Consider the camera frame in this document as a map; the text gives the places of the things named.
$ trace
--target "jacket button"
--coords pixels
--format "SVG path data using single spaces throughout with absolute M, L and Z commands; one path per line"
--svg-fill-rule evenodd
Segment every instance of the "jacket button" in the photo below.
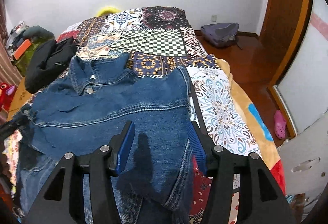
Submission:
M 89 94 L 89 95 L 91 95 L 92 93 L 93 93 L 93 89 L 92 88 L 87 88 L 87 93 Z

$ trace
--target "wooden floor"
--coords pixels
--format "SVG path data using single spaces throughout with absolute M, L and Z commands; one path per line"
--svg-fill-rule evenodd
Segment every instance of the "wooden floor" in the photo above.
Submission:
M 270 61 L 269 54 L 254 37 L 239 36 L 242 50 L 237 45 L 217 49 L 207 43 L 202 36 L 197 38 L 208 54 L 214 54 L 216 58 L 222 58 L 230 64 L 230 72 L 234 80 L 253 101 L 276 146 L 280 146 L 283 140 L 275 136 L 273 120 L 278 106 L 267 89 L 279 64 Z

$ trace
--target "red plush toy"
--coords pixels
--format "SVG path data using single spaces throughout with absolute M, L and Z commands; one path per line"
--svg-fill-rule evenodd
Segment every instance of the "red plush toy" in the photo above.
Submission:
M 7 83 L 0 84 L 0 109 L 3 108 L 7 112 L 9 111 L 15 92 L 15 85 L 9 85 Z

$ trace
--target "jacket collar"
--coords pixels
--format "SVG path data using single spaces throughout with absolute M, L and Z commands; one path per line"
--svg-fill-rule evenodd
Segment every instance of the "jacket collar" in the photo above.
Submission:
M 118 58 L 104 58 L 86 61 L 74 56 L 69 64 L 69 75 L 74 90 L 81 95 L 89 84 L 107 84 L 118 81 L 133 71 L 125 67 L 129 59 L 128 53 L 121 54 Z

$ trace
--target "wall socket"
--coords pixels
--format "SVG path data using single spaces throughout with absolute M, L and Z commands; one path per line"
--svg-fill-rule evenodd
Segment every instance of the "wall socket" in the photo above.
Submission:
M 216 22 L 216 17 L 217 17 L 216 15 L 212 15 L 211 16 L 211 22 Z

